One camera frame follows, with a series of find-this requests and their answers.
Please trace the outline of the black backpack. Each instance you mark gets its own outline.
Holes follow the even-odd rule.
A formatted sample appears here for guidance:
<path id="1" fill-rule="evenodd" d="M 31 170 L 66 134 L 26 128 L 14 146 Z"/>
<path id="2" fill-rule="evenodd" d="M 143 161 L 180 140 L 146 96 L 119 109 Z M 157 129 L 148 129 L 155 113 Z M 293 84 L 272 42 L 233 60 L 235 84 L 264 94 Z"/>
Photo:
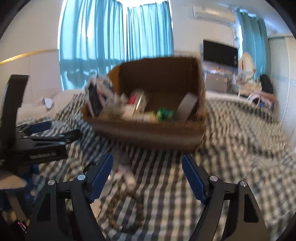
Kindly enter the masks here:
<path id="1" fill-rule="evenodd" d="M 273 85 L 266 74 L 260 75 L 260 82 L 262 87 L 261 91 L 273 94 Z"/>

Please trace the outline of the white flat carton box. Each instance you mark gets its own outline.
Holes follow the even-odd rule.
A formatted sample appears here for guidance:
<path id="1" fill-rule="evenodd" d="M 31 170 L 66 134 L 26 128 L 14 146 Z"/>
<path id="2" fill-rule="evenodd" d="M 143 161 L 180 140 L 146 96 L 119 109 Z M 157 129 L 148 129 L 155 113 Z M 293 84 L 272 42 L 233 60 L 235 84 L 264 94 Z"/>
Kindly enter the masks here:
<path id="1" fill-rule="evenodd" d="M 178 121 L 186 121 L 198 102 L 198 97 L 192 93 L 187 93 L 177 108 L 175 117 Z"/>

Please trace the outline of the wooden chair with clothes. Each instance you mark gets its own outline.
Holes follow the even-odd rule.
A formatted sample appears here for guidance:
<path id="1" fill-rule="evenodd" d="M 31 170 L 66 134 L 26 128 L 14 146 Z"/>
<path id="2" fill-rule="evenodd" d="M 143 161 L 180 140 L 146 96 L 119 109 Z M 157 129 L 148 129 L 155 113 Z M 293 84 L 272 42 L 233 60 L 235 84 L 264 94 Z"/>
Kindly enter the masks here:
<path id="1" fill-rule="evenodd" d="M 256 89 L 244 89 L 240 88 L 238 92 L 238 97 L 244 96 L 249 102 L 253 102 L 258 107 L 267 108 L 273 111 L 277 99 L 272 93 L 266 93 L 263 91 L 258 91 Z"/>

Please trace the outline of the white louvered wardrobe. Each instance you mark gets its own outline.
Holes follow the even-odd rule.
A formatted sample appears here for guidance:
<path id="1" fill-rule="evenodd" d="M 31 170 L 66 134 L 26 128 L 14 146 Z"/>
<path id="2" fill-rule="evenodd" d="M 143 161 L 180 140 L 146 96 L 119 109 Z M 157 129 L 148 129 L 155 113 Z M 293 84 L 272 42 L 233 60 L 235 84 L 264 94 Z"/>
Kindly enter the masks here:
<path id="1" fill-rule="evenodd" d="M 295 38 L 288 34 L 275 35 L 269 38 L 269 45 L 276 112 L 287 141 L 295 148 Z"/>

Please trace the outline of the blue window curtain left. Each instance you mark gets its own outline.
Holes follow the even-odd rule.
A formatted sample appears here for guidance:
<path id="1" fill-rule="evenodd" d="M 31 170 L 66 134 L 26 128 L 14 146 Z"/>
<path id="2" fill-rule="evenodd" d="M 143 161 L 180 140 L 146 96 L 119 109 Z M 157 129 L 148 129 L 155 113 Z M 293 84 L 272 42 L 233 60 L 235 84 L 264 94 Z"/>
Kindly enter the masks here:
<path id="1" fill-rule="evenodd" d="M 59 62 L 64 90 L 82 89 L 125 60 L 123 5 L 118 1 L 64 1 Z"/>

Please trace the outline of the brown cardboard box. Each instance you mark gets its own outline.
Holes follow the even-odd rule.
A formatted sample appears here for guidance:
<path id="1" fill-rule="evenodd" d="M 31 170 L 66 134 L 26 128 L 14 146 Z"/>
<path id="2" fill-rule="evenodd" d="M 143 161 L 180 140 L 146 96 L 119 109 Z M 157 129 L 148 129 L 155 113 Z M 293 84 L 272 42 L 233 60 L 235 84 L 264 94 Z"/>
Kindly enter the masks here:
<path id="1" fill-rule="evenodd" d="M 146 111 L 160 108 L 177 110 L 185 95 L 197 97 L 186 121 L 158 123 L 128 120 L 102 120 L 93 117 L 83 105 L 82 118 L 97 135 L 149 149 L 173 149 L 192 153 L 203 142 L 207 120 L 202 61 L 198 57 L 144 58 L 114 67 L 107 77 L 115 92 L 130 96 L 135 90 L 147 93 Z"/>

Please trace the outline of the black wall television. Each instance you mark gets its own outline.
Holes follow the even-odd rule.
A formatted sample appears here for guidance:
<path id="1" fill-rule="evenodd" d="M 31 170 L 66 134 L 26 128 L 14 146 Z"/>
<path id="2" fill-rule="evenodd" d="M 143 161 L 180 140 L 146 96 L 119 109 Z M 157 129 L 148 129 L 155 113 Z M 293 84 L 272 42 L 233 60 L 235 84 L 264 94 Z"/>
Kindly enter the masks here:
<path id="1" fill-rule="evenodd" d="M 203 40 L 203 60 L 237 68 L 238 49 L 229 45 Z"/>

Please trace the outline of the oval white vanity mirror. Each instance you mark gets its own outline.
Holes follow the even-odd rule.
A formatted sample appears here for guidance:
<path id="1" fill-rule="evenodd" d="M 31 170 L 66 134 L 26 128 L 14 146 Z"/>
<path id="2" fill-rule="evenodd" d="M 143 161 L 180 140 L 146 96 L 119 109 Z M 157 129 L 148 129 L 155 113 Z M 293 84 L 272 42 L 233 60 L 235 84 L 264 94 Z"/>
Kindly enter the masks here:
<path id="1" fill-rule="evenodd" d="M 255 64 L 248 52 L 244 52 L 239 60 L 238 73 L 242 82 L 248 82 L 256 72 Z"/>

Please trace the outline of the checkered bed cloth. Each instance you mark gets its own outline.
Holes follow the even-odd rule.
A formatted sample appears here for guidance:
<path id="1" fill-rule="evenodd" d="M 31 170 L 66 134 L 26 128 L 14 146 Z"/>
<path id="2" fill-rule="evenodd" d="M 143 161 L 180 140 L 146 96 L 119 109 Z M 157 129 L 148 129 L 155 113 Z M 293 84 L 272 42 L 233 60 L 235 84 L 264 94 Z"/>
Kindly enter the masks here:
<path id="1" fill-rule="evenodd" d="M 201 217 L 197 200 L 182 167 L 184 153 L 145 149 L 96 135 L 82 118 L 84 94 L 76 94 L 50 119 L 44 136 L 78 128 L 81 138 L 67 145 L 68 157 L 40 164 L 32 176 L 34 197 L 50 180 L 71 181 L 95 165 L 99 158 L 119 147 L 129 157 L 135 176 L 135 193 L 144 200 L 144 222 L 134 233 L 113 229 L 106 211 L 114 195 L 125 188 L 115 181 L 107 197 L 101 197 L 96 215 L 107 240 L 188 240 Z M 262 213 L 271 240 L 285 231 L 295 216 L 295 152 L 286 141 L 282 125 L 272 111 L 243 101 L 210 99 L 203 143 L 192 153 L 197 165 L 210 175 L 237 184 L 246 181 Z"/>

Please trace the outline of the silver mini fridge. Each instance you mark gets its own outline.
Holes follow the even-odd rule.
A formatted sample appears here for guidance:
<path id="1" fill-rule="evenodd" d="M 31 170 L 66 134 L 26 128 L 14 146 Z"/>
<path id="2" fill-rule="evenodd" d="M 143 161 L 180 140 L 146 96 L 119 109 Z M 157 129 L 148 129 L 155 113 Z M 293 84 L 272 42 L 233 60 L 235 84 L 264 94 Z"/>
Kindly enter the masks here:
<path id="1" fill-rule="evenodd" d="M 206 72 L 205 87 L 206 87 L 206 90 L 210 90 L 210 91 L 227 92 L 228 79 L 220 74 L 212 74 L 212 73 Z"/>

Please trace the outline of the blue window curtain middle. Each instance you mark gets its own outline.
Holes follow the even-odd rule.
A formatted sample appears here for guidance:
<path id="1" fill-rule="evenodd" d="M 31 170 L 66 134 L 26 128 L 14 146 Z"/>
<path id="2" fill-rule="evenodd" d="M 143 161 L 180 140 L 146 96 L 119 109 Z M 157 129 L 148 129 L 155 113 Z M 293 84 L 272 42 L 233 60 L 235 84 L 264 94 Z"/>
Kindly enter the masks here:
<path id="1" fill-rule="evenodd" d="M 127 61 L 168 57 L 174 53 L 170 2 L 127 9 Z"/>

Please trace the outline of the white paper slip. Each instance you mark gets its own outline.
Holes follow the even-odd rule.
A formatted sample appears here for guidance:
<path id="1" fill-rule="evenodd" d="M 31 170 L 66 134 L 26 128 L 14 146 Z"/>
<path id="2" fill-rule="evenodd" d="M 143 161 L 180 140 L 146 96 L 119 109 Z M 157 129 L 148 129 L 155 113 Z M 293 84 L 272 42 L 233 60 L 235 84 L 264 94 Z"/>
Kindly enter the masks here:
<path id="1" fill-rule="evenodd" d="M 43 98 L 42 102 L 43 102 L 43 105 L 45 105 L 47 110 L 51 110 L 54 107 L 54 102 L 50 98 Z"/>

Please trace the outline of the white air conditioner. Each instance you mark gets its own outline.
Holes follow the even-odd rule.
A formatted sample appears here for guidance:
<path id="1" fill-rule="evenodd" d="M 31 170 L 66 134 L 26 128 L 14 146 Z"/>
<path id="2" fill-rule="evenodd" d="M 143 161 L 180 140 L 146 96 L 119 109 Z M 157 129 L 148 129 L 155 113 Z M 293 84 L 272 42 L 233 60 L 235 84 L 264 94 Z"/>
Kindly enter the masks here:
<path id="1" fill-rule="evenodd" d="M 224 25 L 234 25 L 236 23 L 236 17 L 233 13 L 202 6 L 193 6 L 193 17 Z"/>

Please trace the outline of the blue curtain right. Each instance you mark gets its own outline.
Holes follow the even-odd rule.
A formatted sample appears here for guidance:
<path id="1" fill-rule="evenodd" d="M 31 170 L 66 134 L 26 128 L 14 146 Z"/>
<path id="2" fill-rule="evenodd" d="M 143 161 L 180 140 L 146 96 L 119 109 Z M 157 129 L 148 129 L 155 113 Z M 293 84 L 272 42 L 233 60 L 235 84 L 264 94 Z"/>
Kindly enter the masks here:
<path id="1" fill-rule="evenodd" d="M 256 72 L 254 78 L 271 73 L 270 45 L 265 22 L 262 18 L 250 16 L 248 12 L 237 9 L 236 16 L 242 32 L 243 53 L 253 59 Z"/>

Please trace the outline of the green crinkled wrapper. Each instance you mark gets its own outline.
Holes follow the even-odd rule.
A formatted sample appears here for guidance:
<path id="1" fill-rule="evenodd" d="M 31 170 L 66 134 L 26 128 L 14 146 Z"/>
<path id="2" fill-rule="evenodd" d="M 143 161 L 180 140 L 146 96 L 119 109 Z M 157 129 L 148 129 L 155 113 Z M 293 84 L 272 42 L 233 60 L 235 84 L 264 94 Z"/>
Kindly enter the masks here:
<path id="1" fill-rule="evenodd" d="M 159 122 L 162 122 L 162 121 L 171 121 L 174 118 L 175 113 L 176 112 L 174 110 L 167 110 L 165 108 L 160 108 L 156 112 L 156 119 Z"/>

